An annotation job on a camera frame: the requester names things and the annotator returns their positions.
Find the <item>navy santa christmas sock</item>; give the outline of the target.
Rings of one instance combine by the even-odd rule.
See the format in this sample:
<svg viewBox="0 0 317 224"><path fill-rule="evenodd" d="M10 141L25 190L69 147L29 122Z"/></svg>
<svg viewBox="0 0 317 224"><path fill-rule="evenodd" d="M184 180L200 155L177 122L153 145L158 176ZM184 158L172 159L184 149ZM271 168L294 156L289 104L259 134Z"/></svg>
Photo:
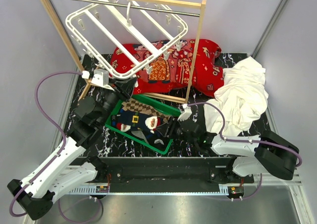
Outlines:
<svg viewBox="0 0 317 224"><path fill-rule="evenodd" d="M123 111L117 115L115 122L115 127L122 132L141 130L154 134L156 128L163 124L163 119L141 112Z"/></svg>

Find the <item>white plastic clip hanger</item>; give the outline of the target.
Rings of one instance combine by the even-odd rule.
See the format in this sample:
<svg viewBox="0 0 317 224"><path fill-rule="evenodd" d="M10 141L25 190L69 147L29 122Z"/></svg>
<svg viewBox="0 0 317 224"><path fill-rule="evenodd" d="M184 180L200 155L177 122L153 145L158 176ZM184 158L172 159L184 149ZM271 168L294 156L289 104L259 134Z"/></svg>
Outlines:
<svg viewBox="0 0 317 224"><path fill-rule="evenodd" d="M100 0L100 1L108 1L112 3L114 0ZM179 32L176 36L172 36L169 34L153 17L148 14L148 11L139 10L163 35L167 37L167 44L162 46L160 49L156 49L155 46L149 42L149 40L142 35L133 25L132 19L130 18L130 6L136 5L140 6L136 0L127 0L128 7L117 7L117 6L105 6L110 13L114 16L114 18L129 32L135 39L137 39L141 46L144 46L151 55L146 59L141 60L140 62L137 61L136 58L132 56L132 54L121 44L118 39L109 31L107 30L96 15L91 13L92 9L96 9L97 7L101 6L100 4L91 3L90 5L79 9L71 14L69 14L65 19L65 24L67 28L72 33L72 37L79 43L85 47L85 51L89 56L95 57L99 61L99 67L108 71L109 75L113 76L117 79L127 79L133 77L138 71L145 69L147 74L152 72L152 67L150 63L158 58L160 55L164 55L164 58L167 59L167 52L172 46L176 46L177 50L181 49L181 39L185 36L188 32L188 25L187 23L180 17L180 15L175 14L168 14L167 16L167 23L169 24L171 20L175 20L179 25ZM159 9L170 9L171 8L166 3L156 3L156 7ZM81 27L83 26L82 19L80 16L87 16L133 63L134 67L129 69L125 73L120 73L116 71L110 63L108 63L101 54L93 47L93 45L75 28L72 24L72 20L76 19Z"/></svg>

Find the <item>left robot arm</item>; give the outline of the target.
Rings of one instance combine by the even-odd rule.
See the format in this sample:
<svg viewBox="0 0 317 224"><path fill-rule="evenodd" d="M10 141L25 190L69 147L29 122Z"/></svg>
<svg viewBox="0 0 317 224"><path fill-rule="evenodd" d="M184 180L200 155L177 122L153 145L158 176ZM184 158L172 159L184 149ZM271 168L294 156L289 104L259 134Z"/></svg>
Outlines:
<svg viewBox="0 0 317 224"><path fill-rule="evenodd" d="M7 185L14 196L13 202L17 202L32 220L43 217L57 200L77 186L108 178L108 166L96 156L88 157L78 169L63 177L60 174L95 144L118 102L131 98L136 81L135 77L112 79L109 88L103 91L102 100L81 99L74 111L76 122L54 152L31 174L22 180L13 179Z"/></svg>

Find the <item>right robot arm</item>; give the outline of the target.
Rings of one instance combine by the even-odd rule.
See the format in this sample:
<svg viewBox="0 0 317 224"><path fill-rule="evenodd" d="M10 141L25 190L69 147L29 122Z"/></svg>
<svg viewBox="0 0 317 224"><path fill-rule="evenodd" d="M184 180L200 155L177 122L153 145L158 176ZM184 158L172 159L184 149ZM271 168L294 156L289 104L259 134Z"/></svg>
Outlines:
<svg viewBox="0 0 317 224"><path fill-rule="evenodd" d="M187 141L202 155L234 156L233 163L225 170L226 179L233 183L242 177L264 172L292 180L299 161L299 149L272 131L249 137L225 137L207 132L189 120L171 117L167 123L157 126L156 132Z"/></svg>

